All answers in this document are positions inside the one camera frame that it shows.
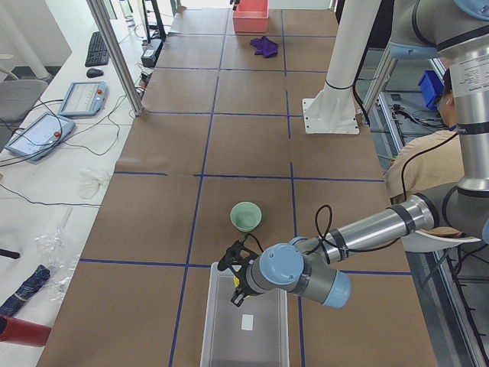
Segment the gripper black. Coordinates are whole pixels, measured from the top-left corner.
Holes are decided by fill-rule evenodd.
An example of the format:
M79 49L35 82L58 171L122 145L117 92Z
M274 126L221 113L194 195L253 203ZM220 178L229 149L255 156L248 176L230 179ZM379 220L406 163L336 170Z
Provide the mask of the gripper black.
M231 302L235 306L241 306L247 296L256 296L257 292L250 286L247 279L248 265L233 265L233 274L237 279L235 292Z

